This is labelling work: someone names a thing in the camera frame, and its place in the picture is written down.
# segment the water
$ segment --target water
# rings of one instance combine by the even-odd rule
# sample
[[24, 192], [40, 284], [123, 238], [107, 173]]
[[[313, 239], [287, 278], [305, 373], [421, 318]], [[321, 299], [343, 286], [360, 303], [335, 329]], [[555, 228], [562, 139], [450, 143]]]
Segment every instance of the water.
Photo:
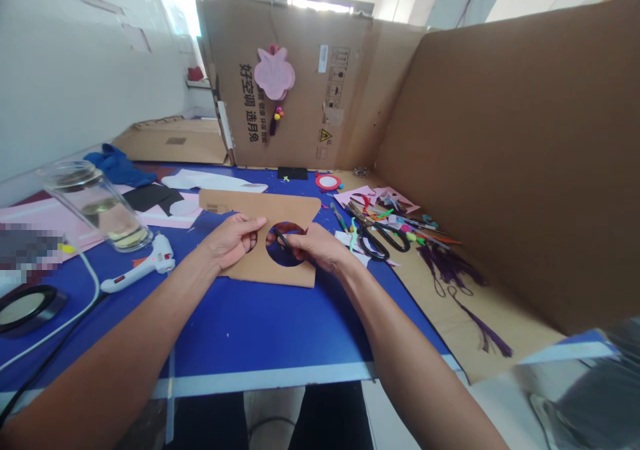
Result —
[[151, 240], [149, 230], [140, 225], [135, 215], [118, 198], [110, 197], [91, 203], [81, 212], [120, 251], [142, 248]]

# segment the cardboard piece with circular hole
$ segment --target cardboard piece with circular hole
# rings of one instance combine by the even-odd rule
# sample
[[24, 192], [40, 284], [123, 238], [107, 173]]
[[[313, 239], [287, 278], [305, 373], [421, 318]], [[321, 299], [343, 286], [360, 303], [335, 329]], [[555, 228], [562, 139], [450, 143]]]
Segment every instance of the cardboard piece with circular hole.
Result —
[[200, 207], [210, 212], [223, 214], [234, 211], [267, 219], [265, 226], [258, 230], [255, 248], [221, 275], [236, 280], [313, 288], [315, 267], [312, 264], [306, 261], [296, 267], [283, 267], [272, 260], [264, 242], [270, 228], [279, 222], [294, 222], [304, 229], [308, 228], [320, 210], [320, 199], [272, 193], [200, 190], [199, 201]]

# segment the pink felt rabbit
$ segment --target pink felt rabbit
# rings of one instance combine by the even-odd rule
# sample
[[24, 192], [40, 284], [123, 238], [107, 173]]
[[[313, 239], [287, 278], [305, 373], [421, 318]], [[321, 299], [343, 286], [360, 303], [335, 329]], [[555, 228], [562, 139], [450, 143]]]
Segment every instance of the pink felt rabbit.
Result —
[[287, 49], [280, 48], [275, 55], [258, 49], [258, 55], [260, 63], [255, 66], [255, 82], [271, 100], [282, 100], [295, 82], [293, 67], [286, 61]]

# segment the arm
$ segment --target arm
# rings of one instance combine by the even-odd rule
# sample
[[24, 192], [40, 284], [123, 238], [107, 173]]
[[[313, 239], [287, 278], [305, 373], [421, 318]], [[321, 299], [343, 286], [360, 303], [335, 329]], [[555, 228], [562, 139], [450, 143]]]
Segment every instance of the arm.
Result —
[[112, 448], [140, 413], [182, 328], [265, 219], [228, 218], [150, 296], [0, 433], [2, 448]]
[[342, 282], [364, 325], [380, 382], [424, 449], [507, 449], [456, 374], [369, 271], [331, 234], [312, 223], [288, 235], [299, 259], [311, 256]]

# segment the glass cup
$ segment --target glass cup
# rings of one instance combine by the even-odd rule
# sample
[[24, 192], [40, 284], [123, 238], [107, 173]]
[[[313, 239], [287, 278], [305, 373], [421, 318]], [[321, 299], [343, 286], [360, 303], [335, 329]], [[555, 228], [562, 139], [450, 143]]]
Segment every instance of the glass cup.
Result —
[[141, 249], [152, 240], [152, 232], [91, 162], [52, 163], [36, 174], [52, 197], [96, 228], [119, 252]]

